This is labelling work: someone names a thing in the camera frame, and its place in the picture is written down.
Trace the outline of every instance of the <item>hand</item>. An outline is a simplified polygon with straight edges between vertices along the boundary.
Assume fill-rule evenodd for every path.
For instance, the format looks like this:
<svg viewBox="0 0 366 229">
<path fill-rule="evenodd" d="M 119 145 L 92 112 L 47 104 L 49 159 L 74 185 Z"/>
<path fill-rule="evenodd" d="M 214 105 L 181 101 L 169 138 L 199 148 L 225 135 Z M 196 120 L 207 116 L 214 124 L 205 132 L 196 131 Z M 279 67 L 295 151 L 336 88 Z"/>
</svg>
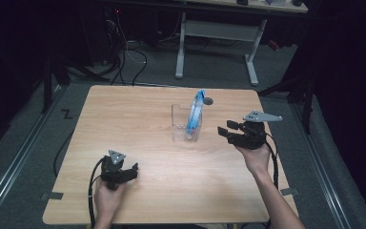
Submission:
<svg viewBox="0 0 366 229">
<path fill-rule="evenodd" d="M 97 218 L 94 225 L 95 229 L 110 228 L 112 226 L 112 219 L 121 204 L 126 186 L 127 183 L 122 183 L 116 191 L 113 191 L 107 187 L 107 182 L 100 177 L 96 180 L 94 203 L 96 204 Z"/>
<path fill-rule="evenodd" d="M 249 150 L 235 146 L 236 150 L 242 153 L 245 158 L 246 167 L 254 177 L 267 175 L 269 167 L 270 150 L 266 144 L 255 150 Z"/>
</svg>

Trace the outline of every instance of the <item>gray floor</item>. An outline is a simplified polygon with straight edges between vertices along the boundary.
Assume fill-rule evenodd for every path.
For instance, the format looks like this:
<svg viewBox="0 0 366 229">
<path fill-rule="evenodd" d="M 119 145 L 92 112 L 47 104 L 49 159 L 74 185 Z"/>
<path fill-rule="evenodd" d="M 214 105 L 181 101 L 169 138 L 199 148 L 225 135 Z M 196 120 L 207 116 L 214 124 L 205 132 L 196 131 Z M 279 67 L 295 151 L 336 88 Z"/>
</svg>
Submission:
<svg viewBox="0 0 366 229">
<path fill-rule="evenodd" d="M 252 87 L 247 75 L 243 55 L 248 44 L 232 44 L 228 46 L 209 45 L 202 49 L 202 44 L 190 44 L 186 51 L 185 72 L 182 79 L 174 78 L 177 47 L 152 48 L 145 45 L 138 47 L 131 43 L 130 49 L 147 55 L 148 65 L 136 82 L 171 85 L 196 88 L 230 88 L 250 89 L 261 91 L 279 82 L 284 74 L 296 47 L 287 47 L 272 51 L 269 47 L 261 46 L 254 59 L 258 74 L 259 86 Z M 132 81 L 143 66 L 144 59 L 136 52 L 129 52 L 123 78 Z M 94 71 L 100 72 L 100 65 Z M 42 216 L 47 204 L 41 199 L 43 193 L 52 189 L 55 182 L 53 163 L 55 155 L 60 151 L 67 137 L 76 125 L 78 116 L 91 85 L 99 84 L 87 78 L 73 77 L 67 88 L 59 91 L 57 102 L 51 113 L 27 150 L 28 156 L 20 173 L 15 176 L 14 183 L 0 203 L 0 228 L 86 228 L 86 225 L 46 225 Z M 4 177 L 16 155 L 22 150 L 22 144 L 27 139 L 34 124 L 41 118 L 43 90 L 39 87 L 29 103 L 17 114 L 10 124 L 10 129 L 0 142 L 0 180 Z M 326 193 L 323 191 L 319 175 L 315 170 L 314 159 L 311 156 L 311 143 L 305 138 L 299 128 L 299 120 L 295 111 L 300 105 L 289 105 L 285 94 L 275 93 L 261 97 L 261 103 L 266 113 L 282 115 L 283 121 L 271 123 L 270 127 L 277 142 L 281 161 L 289 180 L 290 186 L 296 188 L 299 194 L 295 203 L 301 220 L 307 228 L 337 228 L 331 205 L 328 204 Z M 71 118 L 65 118 L 63 110 L 70 110 Z M 325 171 L 332 182 L 335 193 L 344 210 L 350 225 L 344 228 L 366 228 L 366 205 L 359 194 L 353 179 L 338 154 L 332 141 L 319 106 L 314 100 L 314 111 L 311 119 L 312 134 L 308 137 L 314 143 Z M 67 144 L 60 152 L 56 170 L 61 165 Z M 260 223 L 251 223 L 246 228 L 262 228 Z"/>
</svg>

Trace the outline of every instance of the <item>person's right hand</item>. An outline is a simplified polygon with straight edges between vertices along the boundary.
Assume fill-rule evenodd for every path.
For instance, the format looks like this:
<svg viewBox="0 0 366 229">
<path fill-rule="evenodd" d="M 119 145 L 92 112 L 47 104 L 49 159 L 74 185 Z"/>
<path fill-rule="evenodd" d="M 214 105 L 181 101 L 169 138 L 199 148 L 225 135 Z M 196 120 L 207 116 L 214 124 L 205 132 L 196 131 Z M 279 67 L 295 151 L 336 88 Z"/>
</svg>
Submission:
<svg viewBox="0 0 366 229">
<path fill-rule="evenodd" d="M 260 148 L 255 150 L 249 150 L 235 146 L 236 150 L 242 153 L 245 158 L 246 167 L 252 173 L 257 176 L 260 174 L 268 174 L 270 150 L 266 144 L 263 144 Z"/>
</svg>

